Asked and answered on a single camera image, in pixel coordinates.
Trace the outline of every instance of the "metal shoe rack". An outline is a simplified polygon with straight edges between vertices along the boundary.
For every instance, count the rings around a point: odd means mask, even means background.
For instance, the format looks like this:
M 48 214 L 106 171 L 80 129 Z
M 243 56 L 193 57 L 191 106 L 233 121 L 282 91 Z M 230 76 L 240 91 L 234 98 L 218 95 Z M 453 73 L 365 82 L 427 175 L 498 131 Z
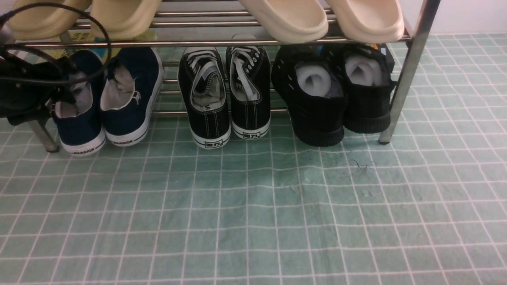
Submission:
M 164 2 L 211 2 L 211 0 L 164 0 Z M 408 47 L 407 57 L 403 64 L 398 86 L 391 102 L 391 125 L 382 132 L 379 137 L 379 143 L 386 145 L 390 143 L 392 134 L 400 117 L 405 99 L 409 92 L 412 80 L 414 78 L 419 60 L 421 58 L 424 46 L 426 44 L 429 31 L 433 24 L 433 20 L 437 13 L 440 0 L 423 0 L 421 12 L 417 26 L 411 29 L 407 21 L 405 21 L 405 35 L 400 40 L 405 42 Z M 352 43 L 352 40 L 344 37 L 338 27 L 338 22 L 330 9 L 326 9 L 328 15 L 328 22 L 330 24 L 330 32 L 328 36 L 306 44 L 343 44 Z M 242 18 L 241 20 L 223 20 L 229 17 L 234 19 Z M 246 10 L 237 11 L 201 11 L 201 12 L 173 12 L 173 11 L 159 11 L 151 25 L 152 28 L 208 28 L 208 27 L 260 27 L 259 23 L 251 17 Z M 90 24 L 87 22 L 78 22 L 72 27 L 72 30 L 89 29 Z M 61 42 L 30 42 L 25 45 L 39 49 L 65 49 L 71 53 L 74 49 L 88 49 L 88 48 L 105 48 L 105 43 L 97 42 L 72 42 L 70 34 L 66 33 L 60 36 Z M 224 46 L 278 46 L 283 45 L 273 39 L 256 39 L 248 41 L 239 40 L 192 40 L 192 41 L 114 41 L 113 48 L 128 48 L 128 47 L 224 47 Z M 165 62 L 164 66 L 178 66 L 178 62 Z M 166 79 L 164 84 L 177 83 L 177 79 Z M 163 96 L 179 96 L 179 91 L 161 91 L 160 95 Z M 285 112 L 287 109 L 273 109 L 273 112 Z M 154 111 L 154 115 L 183 115 L 186 114 L 185 110 L 159 110 Z M 46 121 L 32 121 L 29 122 L 30 127 L 44 145 L 48 152 L 57 152 L 58 144 L 47 131 L 45 125 Z

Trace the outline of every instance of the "black canvas sneaker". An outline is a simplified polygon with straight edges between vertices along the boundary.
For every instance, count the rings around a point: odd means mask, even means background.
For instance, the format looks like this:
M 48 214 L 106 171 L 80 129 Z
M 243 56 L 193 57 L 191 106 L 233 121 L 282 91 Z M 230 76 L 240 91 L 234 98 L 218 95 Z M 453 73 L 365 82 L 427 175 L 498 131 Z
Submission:
M 276 92 L 288 107 L 296 136 L 314 147 L 343 139 L 346 93 L 328 64 L 309 46 L 282 46 L 271 75 Z
M 232 128 L 243 139 L 265 136 L 271 120 L 271 64 L 262 47 L 230 47 L 226 70 L 231 91 Z
M 378 133 L 389 127 L 390 98 L 396 82 L 391 80 L 393 64 L 382 48 L 347 44 L 340 49 L 324 45 L 321 51 L 349 94 L 344 125 L 356 133 Z
M 216 48 L 187 48 L 179 62 L 178 84 L 185 101 L 192 136 L 198 146 L 216 149 L 231 137 L 231 124 Z

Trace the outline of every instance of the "slipper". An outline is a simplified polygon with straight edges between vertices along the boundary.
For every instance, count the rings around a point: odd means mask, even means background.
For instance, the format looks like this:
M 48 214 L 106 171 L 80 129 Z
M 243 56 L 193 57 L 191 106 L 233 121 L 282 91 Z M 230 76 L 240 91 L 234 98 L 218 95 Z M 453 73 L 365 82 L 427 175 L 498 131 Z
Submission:
M 326 0 L 349 39 L 388 43 L 403 37 L 405 23 L 398 0 Z
M 60 3 L 81 11 L 92 4 L 92 0 L 17 0 L 13 9 L 32 3 Z M 37 7 L 14 16 L 9 21 L 17 40 L 44 40 L 57 37 L 75 24 L 79 15 L 54 7 Z
M 91 16 L 104 26 L 111 39 L 132 39 L 150 28 L 161 2 L 162 0 L 94 0 Z M 97 37 L 104 37 L 94 24 L 92 32 Z
M 285 43 L 317 40 L 328 32 L 328 18 L 318 0 L 239 0 L 266 31 Z

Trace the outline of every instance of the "cable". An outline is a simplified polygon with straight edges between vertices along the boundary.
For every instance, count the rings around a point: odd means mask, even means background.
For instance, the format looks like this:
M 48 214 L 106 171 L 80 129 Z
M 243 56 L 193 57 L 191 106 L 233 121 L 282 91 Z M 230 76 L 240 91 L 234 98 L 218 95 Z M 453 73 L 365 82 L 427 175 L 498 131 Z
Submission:
M 95 18 L 93 18 L 92 16 L 90 16 L 89 14 L 87 14 L 87 13 L 81 11 L 81 10 L 78 10 L 78 9 L 70 7 L 70 6 L 58 4 L 58 3 L 33 3 L 33 4 L 28 4 L 28 5 L 19 7 L 17 9 L 15 9 L 15 10 L 12 10 L 12 11 L 10 11 L 8 13 L 5 13 L 2 16 L 0 16 L 0 27 L 3 27 L 11 18 L 13 18 L 14 16 L 16 16 L 17 14 L 19 14 L 19 13 L 21 13 L 23 11 L 26 11 L 28 9 L 36 8 L 36 7 L 56 7 L 56 8 L 62 8 L 62 9 L 65 9 L 65 10 L 72 11 L 72 12 L 74 12 L 74 13 L 82 16 L 82 17 L 85 17 L 86 19 L 90 20 L 91 22 L 93 22 L 95 25 L 97 25 L 97 27 L 100 29 L 100 31 L 104 34 L 104 37 L 105 37 L 105 40 L 106 40 L 106 43 L 107 43 L 107 58 L 106 58 L 104 64 L 102 65 L 102 68 L 99 71 L 95 72 L 92 75 L 89 75 L 87 77 L 80 78 L 80 79 L 71 79 L 71 80 L 38 80 L 38 79 L 14 78 L 14 77 L 0 76 L 0 82 L 27 83 L 27 84 L 38 85 L 38 86 L 55 86 L 55 85 L 58 86 L 58 85 L 67 85 L 67 84 L 75 84 L 75 83 L 87 82 L 87 81 L 90 81 L 91 79 L 93 79 L 93 78 L 95 78 L 97 76 L 103 76 L 103 74 L 104 74 L 105 70 L 107 69 L 107 66 L 109 65 L 109 63 L 111 61 L 111 58 L 113 56 L 113 49 L 111 47 L 111 39 L 109 38 L 109 34 L 105 30 L 104 26 L 102 26 L 99 21 L 97 21 Z M 8 52 L 8 51 L 12 51 L 12 50 L 25 51 L 25 52 L 34 54 L 36 56 L 39 56 L 39 57 L 47 60 L 48 62 L 50 62 L 51 64 L 53 64 L 54 66 L 56 66 L 58 68 L 58 70 L 62 73 L 62 76 L 63 76 L 63 71 L 61 70 L 60 66 L 57 64 L 56 60 L 53 57 L 51 57 L 49 54 L 47 54 L 47 53 L 45 53 L 45 52 L 43 52 L 41 50 L 38 50 L 36 48 L 31 48 L 31 47 L 24 46 L 23 44 L 6 44 L 6 45 L 1 45 L 0 46 L 0 51 L 2 53 L 6 54 L 6 56 L 14 56 L 14 55 L 11 55 Z

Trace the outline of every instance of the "floor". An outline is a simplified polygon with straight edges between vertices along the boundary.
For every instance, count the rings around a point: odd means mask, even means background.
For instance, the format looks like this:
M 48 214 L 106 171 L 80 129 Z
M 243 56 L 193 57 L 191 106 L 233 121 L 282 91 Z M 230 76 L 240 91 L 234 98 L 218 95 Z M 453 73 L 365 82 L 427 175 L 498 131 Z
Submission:
M 74 158 L 0 120 L 0 284 L 505 284 L 507 34 L 430 37 L 392 143 L 377 138 L 311 148 L 282 114 L 206 151 L 172 117 Z

